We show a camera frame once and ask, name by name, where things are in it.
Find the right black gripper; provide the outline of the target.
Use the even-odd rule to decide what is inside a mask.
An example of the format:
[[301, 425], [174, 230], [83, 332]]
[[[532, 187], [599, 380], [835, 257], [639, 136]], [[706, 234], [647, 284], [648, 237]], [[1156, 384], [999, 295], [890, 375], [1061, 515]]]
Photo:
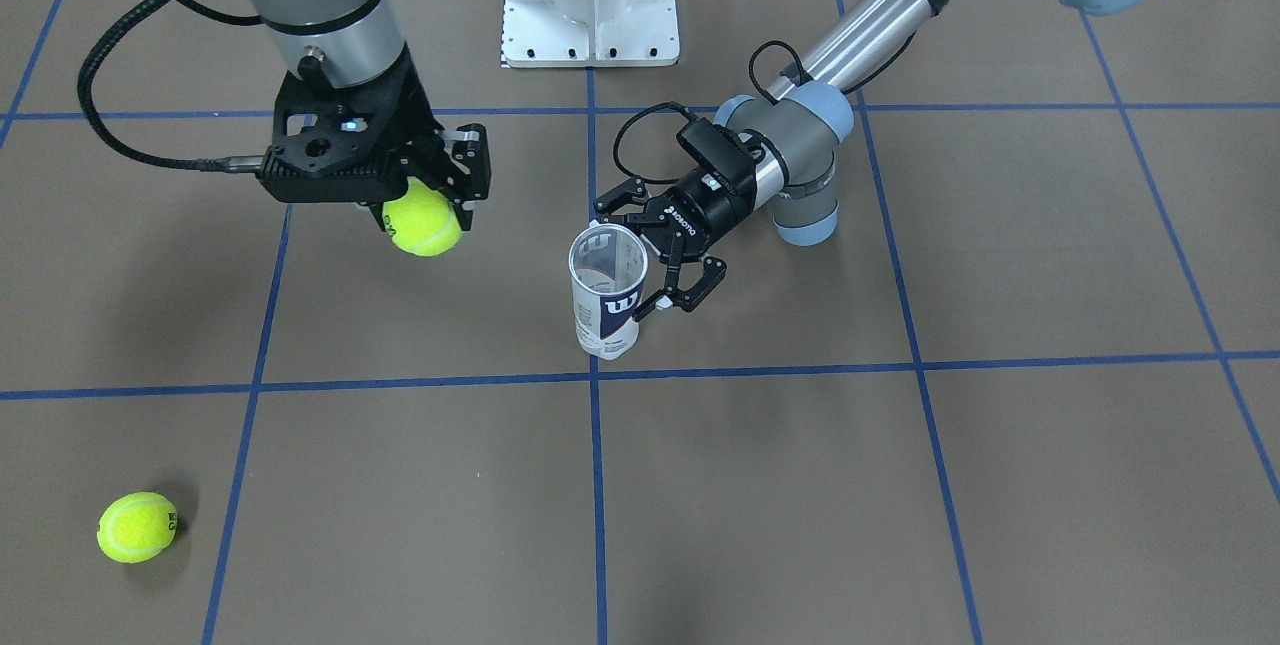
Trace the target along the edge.
[[[492, 159], [485, 125], [443, 131], [416, 67], [396, 65], [361, 88], [362, 107], [374, 116], [378, 148], [392, 166], [419, 177], [451, 203], [462, 232], [474, 225], [476, 203], [489, 198]], [[393, 234], [388, 202], [366, 203], [384, 234]]]

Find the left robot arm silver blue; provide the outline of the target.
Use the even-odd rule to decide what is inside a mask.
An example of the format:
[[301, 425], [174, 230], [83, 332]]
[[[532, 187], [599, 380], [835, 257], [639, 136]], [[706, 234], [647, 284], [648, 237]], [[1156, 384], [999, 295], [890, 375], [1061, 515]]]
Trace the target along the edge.
[[[724, 262], [709, 250], [759, 209], [795, 247], [829, 238], [838, 221], [835, 152], [854, 131], [852, 93], [891, 67], [950, 1], [860, 0], [809, 52], [790, 51], [791, 65], [772, 84], [754, 84], [713, 118], [658, 104], [658, 111], [685, 118], [676, 139], [695, 166], [657, 180], [658, 195], [649, 193], [646, 177], [631, 174], [596, 200], [603, 224], [639, 241], [644, 256], [666, 267], [659, 291], [641, 297], [623, 285], [603, 298], [603, 312], [637, 322], [654, 308], [694, 311], [724, 276]], [[1143, 0], [1057, 1], [1111, 15]]]

